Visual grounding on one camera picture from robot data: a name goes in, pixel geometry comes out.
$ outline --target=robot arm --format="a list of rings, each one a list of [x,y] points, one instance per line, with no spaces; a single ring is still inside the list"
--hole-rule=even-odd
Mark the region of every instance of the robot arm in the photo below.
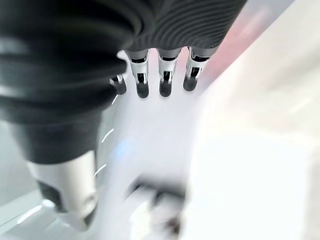
[[[148,51],[159,53],[160,93],[171,94],[189,46],[183,87],[192,91],[246,0],[1,0],[0,118],[45,199],[77,229],[90,224],[101,112],[126,91],[125,50],[146,98]]]

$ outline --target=blurred object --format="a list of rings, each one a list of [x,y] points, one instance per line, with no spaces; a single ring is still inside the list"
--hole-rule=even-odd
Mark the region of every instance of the blurred object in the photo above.
[[[155,230],[156,234],[160,234],[161,229],[156,229],[159,226],[162,226],[162,234],[169,229],[169,236],[178,237],[181,224],[178,216],[184,207],[185,191],[170,182],[140,176],[130,186],[129,194],[139,194],[141,191],[152,192],[153,197],[139,205],[131,215],[132,240],[143,240],[148,235],[150,237],[150,233]]]
[[[295,1],[203,94],[182,240],[320,239],[319,11]]]

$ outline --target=metallic finger segment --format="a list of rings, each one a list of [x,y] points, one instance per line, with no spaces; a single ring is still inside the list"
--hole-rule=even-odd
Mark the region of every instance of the metallic finger segment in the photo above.
[[[122,74],[116,75],[110,79],[111,85],[113,85],[119,95],[123,95],[127,91],[126,82]]]
[[[181,48],[172,50],[157,49],[160,75],[159,91],[161,96],[168,97],[172,91],[172,79],[176,71],[178,55]]]
[[[218,47],[200,48],[189,47],[189,56],[186,63],[186,72],[183,81],[183,88],[190,92],[197,86],[200,73],[204,70],[211,56],[217,51]]]
[[[134,52],[125,51],[129,58],[132,74],[136,83],[136,92],[142,99],[146,98],[149,95],[148,52],[149,49]]]

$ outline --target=robotic hand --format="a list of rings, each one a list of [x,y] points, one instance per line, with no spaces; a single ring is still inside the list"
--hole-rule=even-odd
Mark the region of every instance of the robotic hand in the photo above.
[[[125,50],[146,98],[148,51],[157,48],[160,94],[171,94],[189,46],[192,91],[246,0],[0,0],[0,118],[11,123],[45,199],[85,230],[97,206],[101,112],[126,92]]]

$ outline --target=black fingertip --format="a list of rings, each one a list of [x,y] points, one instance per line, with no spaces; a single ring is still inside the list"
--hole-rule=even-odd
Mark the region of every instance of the black fingertip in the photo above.
[[[115,84],[115,88],[119,95],[125,94],[127,91],[125,80],[122,80],[121,82],[118,82],[117,84]]]
[[[191,92],[193,91],[197,86],[197,80],[194,77],[184,77],[183,81],[183,88],[184,90]]]
[[[142,99],[145,99],[146,97],[148,97],[148,95],[149,95],[149,85],[148,85],[148,83],[146,83],[146,84],[143,84],[143,83],[137,84],[136,85],[136,93]]]
[[[168,83],[167,81],[160,83],[159,90],[162,97],[169,97],[171,94],[171,89],[172,89],[172,83]]]
[[[85,222],[85,224],[87,225],[87,227],[89,227],[91,225],[91,223],[93,222],[94,220],[94,216],[96,215],[96,210],[97,210],[97,206],[96,205],[94,207],[94,209],[92,210],[92,212],[90,212],[83,220]]]

